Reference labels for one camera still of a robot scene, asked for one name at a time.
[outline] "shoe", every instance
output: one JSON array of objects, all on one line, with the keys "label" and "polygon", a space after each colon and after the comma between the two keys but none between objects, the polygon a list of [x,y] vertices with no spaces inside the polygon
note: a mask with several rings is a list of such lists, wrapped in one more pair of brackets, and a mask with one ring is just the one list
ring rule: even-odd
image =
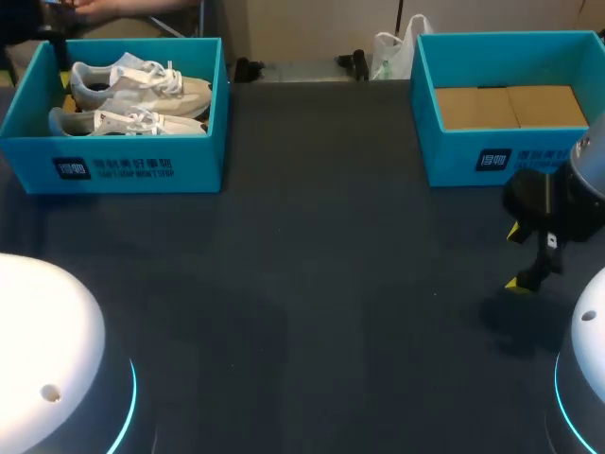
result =
[{"label": "shoe", "polygon": [[212,101],[212,84],[185,78],[156,61],[142,61],[126,53],[111,66],[96,67],[77,62],[70,76],[72,96],[82,111],[95,111],[111,98],[130,101],[158,114],[197,118]]},{"label": "shoe", "polygon": [[56,107],[48,116],[52,135],[206,135],[208,127],[193,118],[161,115],[118,100],[109,100],[94,112],[67,113]]}]

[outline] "brown box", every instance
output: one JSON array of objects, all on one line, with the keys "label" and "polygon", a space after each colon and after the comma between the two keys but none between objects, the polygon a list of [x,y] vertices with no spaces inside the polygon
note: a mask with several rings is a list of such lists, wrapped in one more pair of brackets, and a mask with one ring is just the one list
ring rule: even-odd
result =
[{"label": "brown box", "polygon": [[521,128],[588,126],[568,85],[509,87],[507,90]]},{"label": "brown box", "polygon": [[447,130],[519,128],[506,88],[438,88]]}]

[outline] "logo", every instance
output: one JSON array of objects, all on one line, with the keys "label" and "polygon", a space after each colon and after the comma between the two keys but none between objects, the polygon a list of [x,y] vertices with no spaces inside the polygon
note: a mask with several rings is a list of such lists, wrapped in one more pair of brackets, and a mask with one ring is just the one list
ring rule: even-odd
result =
[{"label": "logo", "polygon": [[91,179],[91,173],[82,158],[53,158],[53,164],[62,180]]},{"label": "logo", "polygon": [[510,148],[486,148],[479,154],[476,172],[504,170],[509,164]]}]

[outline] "white plastic bag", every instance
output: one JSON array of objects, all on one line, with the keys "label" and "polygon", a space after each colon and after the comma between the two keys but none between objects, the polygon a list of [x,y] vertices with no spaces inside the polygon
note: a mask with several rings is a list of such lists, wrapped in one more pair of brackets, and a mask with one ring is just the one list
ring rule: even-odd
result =
[{"label": "white plastic bag", "polygon": [[371,80],[409,79],[416,39],[420,34],[429,33],[433,33],[433,27],[421,14],[409,20],[403,40],[390,33],[378,33],[374,38]]}]

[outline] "blue box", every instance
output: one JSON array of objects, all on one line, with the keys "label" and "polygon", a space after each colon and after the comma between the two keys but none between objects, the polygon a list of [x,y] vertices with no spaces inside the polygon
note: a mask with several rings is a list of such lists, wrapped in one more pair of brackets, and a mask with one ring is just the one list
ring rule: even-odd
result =
[{"label": "blue box", "polygon": [[[586,128],[449,131],[436,88],[570,85],[588,124],[605,110],[605,48],[592,31],[423,35],[411,104],[431,186],[504,184],[521,167],[554,171]],[[482,166],[490,155],[497,166]]]},{"label": "blue box", "polygon": [[0,148],[30,194],[218,192],[229,81],[219,39],[69,41],[72,61],[94,66],[125,52],[213,83],[207,136],[51,137],[48,113],[65,90],[49,43],[40,45],[9,108]]}]

